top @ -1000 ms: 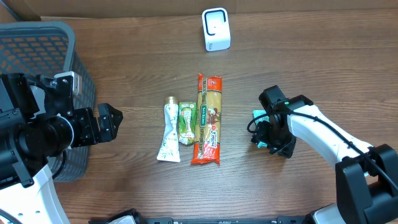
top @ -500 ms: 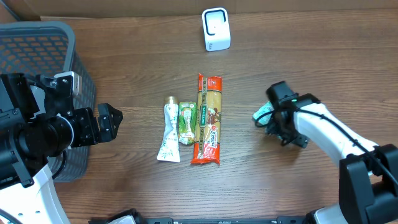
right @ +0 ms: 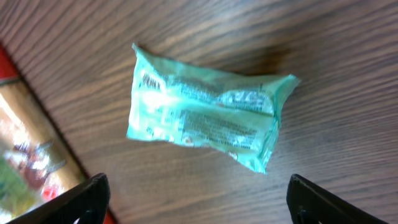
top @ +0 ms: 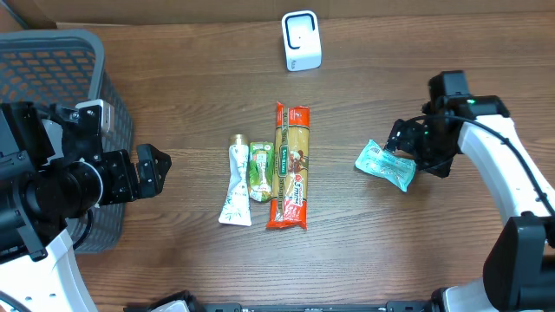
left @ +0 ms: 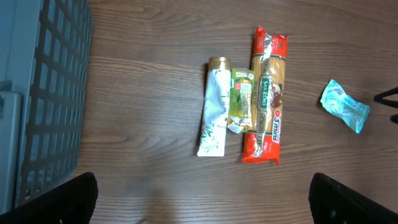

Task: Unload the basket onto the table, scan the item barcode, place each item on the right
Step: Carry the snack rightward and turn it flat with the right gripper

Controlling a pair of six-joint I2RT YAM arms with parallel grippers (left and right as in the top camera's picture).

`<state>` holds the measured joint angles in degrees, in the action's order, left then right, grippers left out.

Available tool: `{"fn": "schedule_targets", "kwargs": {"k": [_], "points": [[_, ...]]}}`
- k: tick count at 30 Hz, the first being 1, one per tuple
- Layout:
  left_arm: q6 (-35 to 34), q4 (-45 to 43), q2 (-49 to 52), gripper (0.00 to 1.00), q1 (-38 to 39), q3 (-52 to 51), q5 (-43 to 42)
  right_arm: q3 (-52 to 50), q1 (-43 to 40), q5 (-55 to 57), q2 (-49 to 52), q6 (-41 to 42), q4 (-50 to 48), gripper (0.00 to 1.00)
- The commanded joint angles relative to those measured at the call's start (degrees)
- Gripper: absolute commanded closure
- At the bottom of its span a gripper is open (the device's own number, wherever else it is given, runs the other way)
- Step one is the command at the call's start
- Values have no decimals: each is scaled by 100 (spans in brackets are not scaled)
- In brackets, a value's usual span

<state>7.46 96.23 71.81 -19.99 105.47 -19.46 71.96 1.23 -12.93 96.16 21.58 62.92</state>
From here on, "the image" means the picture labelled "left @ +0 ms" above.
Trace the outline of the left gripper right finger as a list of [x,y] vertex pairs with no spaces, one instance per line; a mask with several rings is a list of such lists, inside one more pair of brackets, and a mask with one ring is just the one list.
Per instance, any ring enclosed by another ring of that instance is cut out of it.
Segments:
[[397,214],[331,177],[314,174],[308,195],[315,224],[397,224]]

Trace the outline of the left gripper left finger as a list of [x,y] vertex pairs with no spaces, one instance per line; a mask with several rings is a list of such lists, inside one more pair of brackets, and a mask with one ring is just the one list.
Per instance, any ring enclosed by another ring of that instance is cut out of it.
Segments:
[[1,215],[7,223],[89,223],[98,198],[94,173],[85,172]]

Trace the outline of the teal packet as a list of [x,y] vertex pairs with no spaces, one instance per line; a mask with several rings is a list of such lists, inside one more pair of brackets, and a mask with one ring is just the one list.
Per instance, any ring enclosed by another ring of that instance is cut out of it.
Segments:
[[343,120],[357,134],[361,132],[371,110],[368,105],[347,95],[335,80],[330,80],[325,87],[320,103],[327,112]]

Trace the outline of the orange spaghetti packet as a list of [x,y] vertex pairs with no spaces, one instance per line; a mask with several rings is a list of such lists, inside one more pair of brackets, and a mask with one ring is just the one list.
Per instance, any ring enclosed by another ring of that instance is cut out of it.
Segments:
[[244,134],[242,161],[279,163],[288,37],[258,26],[254,34],[252,128]]

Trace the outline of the green snack packet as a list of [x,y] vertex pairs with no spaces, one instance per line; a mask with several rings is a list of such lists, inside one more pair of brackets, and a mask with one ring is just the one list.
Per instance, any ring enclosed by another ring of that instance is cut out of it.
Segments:
[[236,134],[252,128],[251,100],[255,72],[244,68],[233,68],[229,100],[227,128]]

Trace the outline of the white tube with gold cap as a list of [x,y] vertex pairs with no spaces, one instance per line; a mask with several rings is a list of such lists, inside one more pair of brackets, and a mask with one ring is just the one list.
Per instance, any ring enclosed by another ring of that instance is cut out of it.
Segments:
[[199,157],[223,157],[231,88],[231,61],[211,57],[203,106]]

